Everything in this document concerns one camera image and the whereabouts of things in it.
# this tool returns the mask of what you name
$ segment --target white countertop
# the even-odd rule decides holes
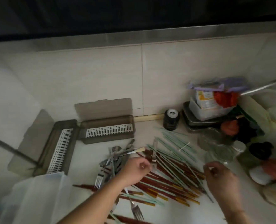
[[[146,144],[152,144],[154,136],[163,138],[161,132],[154,128],[161,126],[162,120],[136,122],[134,146],[142,147]],[[182,123],[180,123],[176,132],[189,135],[189,141],[197,150],[197,156],[200,159],[200,161],[195,165],[202,170],[204,164],[203,155],[205,152],[197,145],[197,134],[188,134]],[[95,178],[99,172],[98,163],[108,155],[108,147],[117,145],[125,147],[129,141],[130,139],[125,139],[90,145],[85,145],[81,141],[77,141],[68,173],[73,184],[94,184]],[[160,143],[158,144],[158,147],[165,149]],[[245,211],[257,224],[276,224],[276,207],[263,200],[253,182],[246,173],[244,173],[237,161],[230,164],[229,168],[240,178]],[[73,187],[70,197],[70,210],[73,210],[76,206],[82,203],[90,196],[90,194],[91,192],[89,190]],[[156,205],[156,207],[151,207],[140,203],[138,203],[138,205],[143,213],[145,221],[153,224],[226,223],[226,221],[223,220],[224,216],[216,202],[213,204],[205,195],[198,198],[198,201],[200,202],[200,205],[189,203],[190,207],[186,207],[172,199],[169,199],[168,201],[162,200],[165,206]],[[128,200],[121,199],[114,213],[126,217],[133,217]]]

